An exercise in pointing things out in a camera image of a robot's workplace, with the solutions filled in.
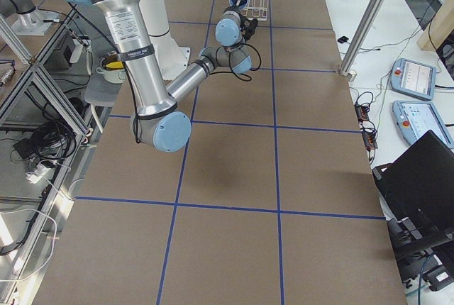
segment yellow object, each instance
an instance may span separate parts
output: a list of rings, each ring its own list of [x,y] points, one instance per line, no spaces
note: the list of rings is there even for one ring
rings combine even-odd
[[[110,62],[106,65],[106,68],[111,70],[118,70],[123,69],[124,67],[122,62]]]

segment blue tape line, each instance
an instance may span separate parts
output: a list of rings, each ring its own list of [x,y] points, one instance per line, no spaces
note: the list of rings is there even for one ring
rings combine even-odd
[[[326,131],[330,133],[361,133],[359,130],[324,129],[324,128],[304,128],[297,126],[277,126],[278,129],[307,130],[307,131]]]
[[[106,201],[106,202],[120,202],[127,204],[154,204],[158,206],[174,206],[174,202],[165,202],[165,201],[153,201],[153,200],[137,200],[137,199],[115,199],[108,197],[97,197],[97,196],[77,196],[77,200],[87,200],[87,201]]]
[[[214,0],[211,3],[209,23],[211,22],[211,17],[213,16],[213,9],[214,9]],[[206,43],[208,41],[209,31],[210,31],[210,26],[208,26],[207,31],[206,31],[205,46],[204,47],[206,47]],[[194,119],[194,112],[195,112],[195,109],[196,109],[196,103],[197,103],[198,94],[199,94],[199,88],[197,87],[196,94],[195,94],[195,97],[194,97],[194,103],[192,105],[191,122]],[[189,142],[186,144],[186,148],[184,149],[182,168],[181,168],[181,171],[180,171],[180,174],[179,174],[177,195],[175,197],[175,206],[173,208],[172,221],[170,223],[170,229],[169,229],[169,236],[167,237],[167,246],[165,248],[164,262],[162,264],[161,280],[160,280],[160,285],[159,285],[159,291],[157,293],[156,305],[160,305],[161,298],[162,298],[162,289],[164,287],[165,273],[167,271],[167,261],[168,261],[168,258],[169,258],[170,246],[172,244],[173,228],[175,226],[175,219],[177,217],[179,193],[181,192],[181,188],[182,188],[182,182],[183,182],[183,176],[184,176],[184,168],[185,168],[185,165],[186,165],[186,158],[187,158],[188,148],[189,148]]]
[[[127,116],[127,115],[109,115],[109,117],[112,117],[112,118],[131,118],[131,116]]]
[[[309,128],[309,127],[299,127],[299,126],[270,126],[267,124],[247,124],[247,123],[229,123],[229,122],[215,122],[215,121],[197,121],[194,120],[194,110],[195,110],[195,98],[192,108],[191,123],[195,124],[211,124],[217,126],[248,126],[251,128],[274,128],[274,129],[291,129],[291,130],[303,130],[303,131],[324,131],[329,133],[361,133],[359,130],[343,130],[343,129],[325,129],[325,128]],[[112,118],[130,118],[126,115],[110,115]]]
[[[293,71],[293,72],[322,72],[322,73],[336,73],[335,70],[310,70],[310,69],[277,69],[272,68],[274,71]]]
[[[179,207],[198,208],[198,209],[221,209],[225,211],[252,211],[258,213],[277,214],[274,209],[248,208],[248,207],[229,207],[229,206],[214,206],[209,204],[178,204]]]
[[[253,128],[274,128],[274,126],[267,126],[265,124],[246,124],[246,123],[224,123],[224,122],[211,122],[211,121],[193,121],[193,123],[200,124],[214,124],[219,126],[249,126]]]
[[[202,23],[196,21],[176,21],[171,20],[169,23],[185,23],[189,25],[217,25],[217,23]],[[270,25],[259,25],[258,28],[270,28]],[[319,28],[319,27],[299,27],[299,26],[273,26],[273,28],[283,28],[290,30],[314,30],[314,31],[333,31],[332,28]]]
[[[272,15],[272,0],[269,1],[270,15]],[[275,89],[275,61],[272,42],[272,20],[270,18],[270,49],[271,49],[271,80],[272,80],[272,115],[275,130],[275,170],[276,170],[276,205],[277,205],[277,237],[279,243],[279,285],[281,292],[281,305],[285,305],[284,293],[284,258],[282,254],[282,221],[281,221],[281,196],[279,189],[279,148],[277,142],[277,110],[276,110],[276,89]]]
[[[321,216],[324,218],[360,218],[362,220],[386,220],[384,216],[373,215],[353,215],[353,214],[336,214],[336,213],[317,213],[312,211],[280,211],[281,214]]]
[[[154,200],[140,200],[140,199],[118,199],[109,197],[99,196],[77,196],[76,200],[85,201],[102,201],[102,202],[117,202],[124,204],[152,204],[156,206],[178,206],[186,208],[197,208],[197,209],[220,209],[225,211],[251,211],[255,213],[271,213],[271,214],[288,214],[288,215],[299,215],[299,216],[320,216],[324,218],[359,218],[362,220],[386,220],[384,216],[373,216],[373,215],[355,215],[355,214],[341,214],[341,213],[321,213],[314,211],[285,211],[277,209],[265,209],[265,208],[251,208],[251,207],[237,207],[237,206],[217,206],[212,204],[188,204],[188,203],[175,203],[168,201],[154,201]]]

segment white table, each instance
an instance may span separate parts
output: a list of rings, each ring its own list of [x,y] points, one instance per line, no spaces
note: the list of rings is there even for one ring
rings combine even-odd
[[[345,35],[350,38],[350,42],[369,0],[326,0],[326,3],[336,38]],[[415,32],[418,33],[413,38],[401,42],[401,40],[414,35]],[[438,71],[441,72],[437,74],[436,84],[454,87],[454,81],[446,68],[438,61],[437,54],[419,49],[416,41],[421,34],[421,28],[405,0],[385,0],[362,47],[370,49],[384,44],[401,43],[384,46],[381,50],[359,54],[352,66],[358,72],[358,75],[355,81],[350,83],[350,87],[357,89],[359,93],[371,91],[377,96],[380,92],[380,88],[377,85],[380,84],[380,80],[383,77],[383,85],[386,84],[387,75],[398,57],[437,67]],[[338,43],[341,55],[347,51],[348,46],[349,44],[347,43]],[[356,100],[357,95],[358,93],[352,90],[353,100]],[[369,100],[369,96],[364,96],[360,102]],[[377,98],[377,102],[371,106],[369,117],[379,127],[378,149],[375,151],[376,156],[372,164],[373,167],[394,162],[409,148],[409,144],[402,137],[392,115],[392,102],[396,100],[417,99],[392,91],[388,87],[386,93],[383,89]],[[437,89],[432,102],[435,104],[444,123],[454,123],[454,91]],[[454,128],[448,128],[448,130],[453,136]],[[416,295],[409,296],[407,301],[411,305],[417,304]],[[421,303],[424,305],[448,305],[453,302],[453,284],[439,292],[422,291]]]

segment robot label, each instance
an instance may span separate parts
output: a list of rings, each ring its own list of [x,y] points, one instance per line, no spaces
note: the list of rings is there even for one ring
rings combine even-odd
[[[106,17],[115,44],[140,39],[139,27],[132,12],[121,12]]]

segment white pillar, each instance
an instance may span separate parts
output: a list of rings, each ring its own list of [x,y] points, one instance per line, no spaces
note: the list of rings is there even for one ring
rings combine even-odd
[[[150,41],[156,50],[162,78],[173,80],[186,69],[190,49],[180,48],[168,32],[169,21],[167,20],[164,0],[140,0],[139,6],[148,34],[161,35],[150,37]]]

